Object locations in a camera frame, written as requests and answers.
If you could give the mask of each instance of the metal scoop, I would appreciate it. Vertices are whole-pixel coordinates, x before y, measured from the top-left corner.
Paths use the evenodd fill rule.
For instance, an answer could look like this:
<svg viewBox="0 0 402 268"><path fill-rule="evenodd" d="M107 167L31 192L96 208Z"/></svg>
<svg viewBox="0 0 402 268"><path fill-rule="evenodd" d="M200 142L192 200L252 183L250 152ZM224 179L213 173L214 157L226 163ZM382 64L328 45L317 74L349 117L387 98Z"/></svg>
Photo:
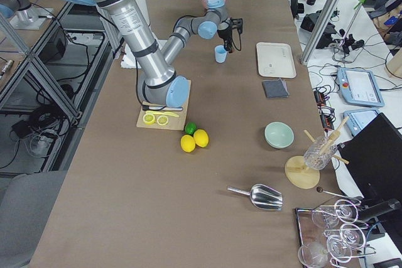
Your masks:
<svg viewBox="0 0 402 268"><path fill-rule="evenodd" d="M262 210L282 209L282 194L269 186L261 184L253 185L250 191L228 186L227 190L250 197L251 203Z"/></svg>

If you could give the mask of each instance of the gray chair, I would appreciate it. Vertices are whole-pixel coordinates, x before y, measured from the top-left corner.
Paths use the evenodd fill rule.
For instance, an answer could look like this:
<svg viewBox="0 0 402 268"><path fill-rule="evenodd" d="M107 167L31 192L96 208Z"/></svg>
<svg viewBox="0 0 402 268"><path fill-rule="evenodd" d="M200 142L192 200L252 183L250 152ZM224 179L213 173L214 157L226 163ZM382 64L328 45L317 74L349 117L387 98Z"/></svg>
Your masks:
<svg viewBox="0 0 402 268"><path fill-rule="evenodd" d="M0 267L26 265L38 245L66 171L19 175L0 203Z"/></svg>

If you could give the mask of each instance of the black monitor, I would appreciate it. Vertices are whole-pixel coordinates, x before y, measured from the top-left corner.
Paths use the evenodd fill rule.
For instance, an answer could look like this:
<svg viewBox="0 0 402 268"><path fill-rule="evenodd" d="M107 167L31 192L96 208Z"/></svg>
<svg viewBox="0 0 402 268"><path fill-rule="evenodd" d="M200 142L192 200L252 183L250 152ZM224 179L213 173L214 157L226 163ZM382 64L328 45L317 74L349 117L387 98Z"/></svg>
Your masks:
<svg viewBox="0 0 402 268"><path fill-rule="evenodd" d="M341 144L339 151L350 161L347 169L365 200L402 202L402 135L383 113ZM379 220L402 252L402 210L381 215Z"/></svg>

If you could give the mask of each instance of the blue cup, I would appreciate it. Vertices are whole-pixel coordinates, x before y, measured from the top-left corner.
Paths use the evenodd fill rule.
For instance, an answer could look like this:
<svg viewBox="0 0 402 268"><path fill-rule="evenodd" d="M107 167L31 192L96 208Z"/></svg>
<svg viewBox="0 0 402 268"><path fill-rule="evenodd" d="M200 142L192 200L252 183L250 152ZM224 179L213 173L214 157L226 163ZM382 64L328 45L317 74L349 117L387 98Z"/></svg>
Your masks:
<svg viewBox="0 0 402 268"><path fill-rule="evenodd" d="M223 45L218 45L215 47L215 61L217 63L224 63L226 60L227 51Z"/></svg>

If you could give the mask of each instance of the white tray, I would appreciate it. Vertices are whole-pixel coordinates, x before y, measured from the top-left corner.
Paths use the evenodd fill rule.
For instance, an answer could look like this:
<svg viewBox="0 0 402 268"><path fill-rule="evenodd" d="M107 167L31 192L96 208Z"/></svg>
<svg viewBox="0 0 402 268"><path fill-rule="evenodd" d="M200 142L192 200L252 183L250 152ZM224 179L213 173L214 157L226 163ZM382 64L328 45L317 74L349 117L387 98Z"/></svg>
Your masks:
<svg viewBox="0 0 402 268"><path fill-rule="evenodd" d="M258 73L262 77L294 78L295 62L290 45L284 43L257 43Z"/></svg>

